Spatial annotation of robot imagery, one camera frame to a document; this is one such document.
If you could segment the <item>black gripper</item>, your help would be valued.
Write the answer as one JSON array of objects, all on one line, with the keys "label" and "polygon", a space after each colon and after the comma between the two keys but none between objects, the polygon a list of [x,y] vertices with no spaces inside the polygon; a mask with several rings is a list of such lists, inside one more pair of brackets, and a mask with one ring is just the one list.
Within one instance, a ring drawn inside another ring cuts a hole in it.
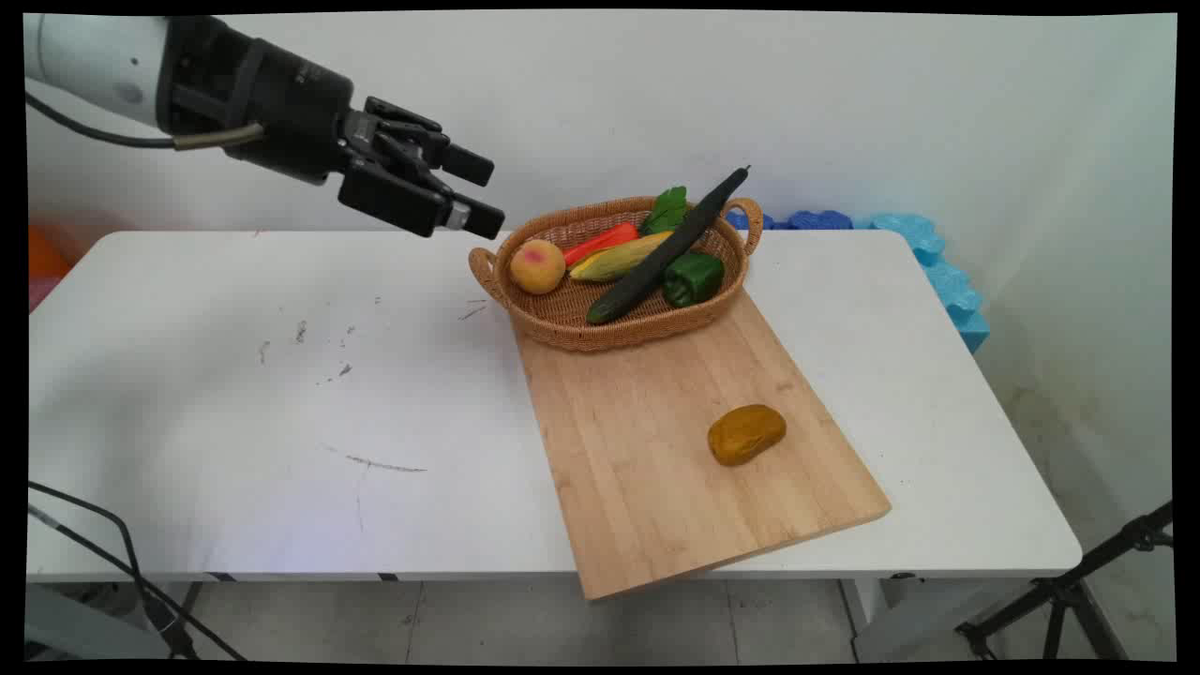
[{"label": "black gripper", "polygon": [[[224,148],[228,157],[322,185],[343,173],[340,203],[415,235],[437,229],[492,240],[505,213],[490,204],[420,187],[377,165],[368,147],[347,141],[354,85],[343,74],[295,52],[234,30],[214,16],[166,20],[157,86],[157,124],[169,136],[210,135],[257,124],[257,141]],[[368,96],[371,149],[390,171],[431,181],[446,171],[478,187],[494,172],[492,159],[450,141],[442,124]]]}]

